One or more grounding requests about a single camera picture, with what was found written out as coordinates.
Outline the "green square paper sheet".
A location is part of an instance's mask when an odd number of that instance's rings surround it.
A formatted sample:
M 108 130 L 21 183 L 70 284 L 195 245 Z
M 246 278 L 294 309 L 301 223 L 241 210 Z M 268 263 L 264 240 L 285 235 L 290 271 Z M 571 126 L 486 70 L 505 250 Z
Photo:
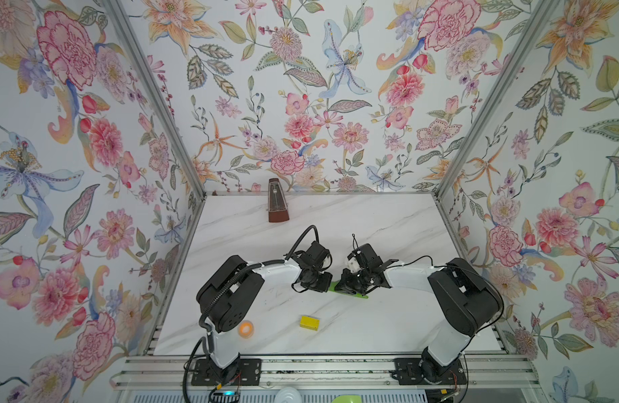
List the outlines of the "green square paper sheet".
M 339 295 L 343 295 L 346 297 L 356 297 L 356 298 L 361 298 L 365 300 L 369 298 L 369 296 L 364 296 L 364 295 L 361 295 L 360 293 L 350 293 L 350 292 L 346 292 L 345 290 L 337 290 L 336 289 L 337 285 L 338 285 L 337 281 L 331 282 L 328 292 L 334 292 L 334 293 L 337 293 Z

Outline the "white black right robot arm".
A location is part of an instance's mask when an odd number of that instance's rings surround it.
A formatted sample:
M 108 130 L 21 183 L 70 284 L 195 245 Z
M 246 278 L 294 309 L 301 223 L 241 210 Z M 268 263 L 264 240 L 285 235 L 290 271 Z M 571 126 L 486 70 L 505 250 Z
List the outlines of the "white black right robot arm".
M 435 338 L 421 353 L 419 366 L 443 373 L 459 362 L 472 339 L 504 312 L 504 302 L 494 285 L 462 258 L 436 265 L 432 257 L 410 262 L 386 260 L 366 243 L 348 255 L 348 266 L 335 285 L 346 295 L 365 295 L 376 289 L 405 288 L 435 296 L 444 320 L 435 327 Z

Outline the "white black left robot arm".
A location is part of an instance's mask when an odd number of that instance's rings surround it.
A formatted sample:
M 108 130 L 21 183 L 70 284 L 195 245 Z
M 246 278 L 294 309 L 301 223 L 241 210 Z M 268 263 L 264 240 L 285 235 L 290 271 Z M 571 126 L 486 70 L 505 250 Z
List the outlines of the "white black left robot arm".
M 283 259 L 249 263 L 232 255 L 198 291 L 198 325 L 203 329 L 204 355 L 219 369 L 227 369 L 240 357 L 237 347 L 221 335 L 238 327 L 265 285 L 300 286 L 300 292 L 327 292 L 332 275 L 327 271 L 331 252 L 314 241 L 309 249 L 293 251 Z

